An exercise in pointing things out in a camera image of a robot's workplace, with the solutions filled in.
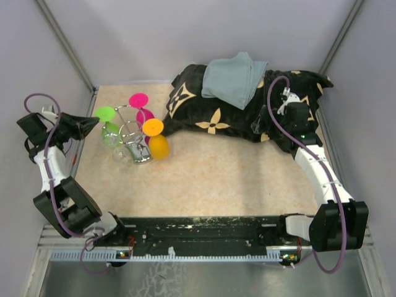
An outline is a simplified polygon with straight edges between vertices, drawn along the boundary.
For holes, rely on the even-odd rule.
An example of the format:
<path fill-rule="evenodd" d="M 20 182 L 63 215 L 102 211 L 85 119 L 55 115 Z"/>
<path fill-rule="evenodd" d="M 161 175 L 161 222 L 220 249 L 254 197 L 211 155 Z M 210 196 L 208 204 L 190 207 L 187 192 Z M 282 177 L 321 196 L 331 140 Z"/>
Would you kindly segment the green wine glass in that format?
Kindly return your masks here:
<path fill-rule="evenodd" d="M 119 138 L 121 140 L 121 143 L 123 143 L 121 139 L 121 126 L 119 124 L 116 124 L 113 122 L 115 119 L 117 112 L 116 110 L 111 107 L 111 106 L 102 106 L 99 107 L 95 112 L 94 115 L 100 119 L 100 122 L 102 123 L 102 129 L 101 129 L 101 138 L 102 138 L 102 143 L 103 143 L 103 136 L 105 134 L 113 133 L 119 135 Z"/>

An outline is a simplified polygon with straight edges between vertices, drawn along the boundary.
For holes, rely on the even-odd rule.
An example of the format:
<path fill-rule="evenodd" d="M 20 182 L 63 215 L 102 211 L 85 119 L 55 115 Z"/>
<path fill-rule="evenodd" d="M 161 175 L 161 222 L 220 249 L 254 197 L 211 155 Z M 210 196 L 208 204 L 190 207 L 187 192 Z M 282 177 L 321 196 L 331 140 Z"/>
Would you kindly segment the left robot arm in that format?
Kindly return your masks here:
<path fill-rule="evenodd" d="M 37 113 L 17 121 L 26 133 L 25 148 L 38 165 L 42 187 L 33 199 L 34 206 L 64 238 L 79 237 L 90 231 L 107 237 L 120 246 L 129 231 L 112 213 L 102 213 L 88 192 L 67 169 L 63 145 L 71 139 L 83 140 L 98 124 L 98 117 L 80 117 L 61 113 L 56 124 L 48 129 Z"/>

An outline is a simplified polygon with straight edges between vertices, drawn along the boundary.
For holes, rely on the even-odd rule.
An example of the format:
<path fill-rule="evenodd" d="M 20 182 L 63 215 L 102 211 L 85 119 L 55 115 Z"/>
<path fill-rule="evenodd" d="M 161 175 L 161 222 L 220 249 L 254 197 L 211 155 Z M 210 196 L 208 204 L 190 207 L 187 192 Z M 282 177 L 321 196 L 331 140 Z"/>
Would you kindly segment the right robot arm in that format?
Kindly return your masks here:
<path fill-rule="evenodd" d="M 277 145 L 292 154 L 308 178 L 318 205 L 315 216 L 284 215 L 276 230 L 277 239 L 285 245 L 298 237 L 311 243 L 316 252 L 337 251 L 363 245 L 369 209 L 345 190 L 335 175 L 319 136 L 317 125 L 307 103 L 290 103 L 270 114 L 266 105 L 251 125 L 258 134 L 266 132 Z"/>

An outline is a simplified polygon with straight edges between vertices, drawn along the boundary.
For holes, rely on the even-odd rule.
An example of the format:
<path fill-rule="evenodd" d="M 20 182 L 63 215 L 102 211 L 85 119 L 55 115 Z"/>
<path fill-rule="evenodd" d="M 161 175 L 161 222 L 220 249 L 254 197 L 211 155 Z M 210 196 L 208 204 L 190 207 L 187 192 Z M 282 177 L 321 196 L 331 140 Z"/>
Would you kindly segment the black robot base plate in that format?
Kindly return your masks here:
<path fill-rule="evenodd" d="M 265 256 L 271 248 L 308 248 L 309 242 L 288 235 L 283 216 L 121 217 L 96 247 L 131 248 L 135 256 Z"/>

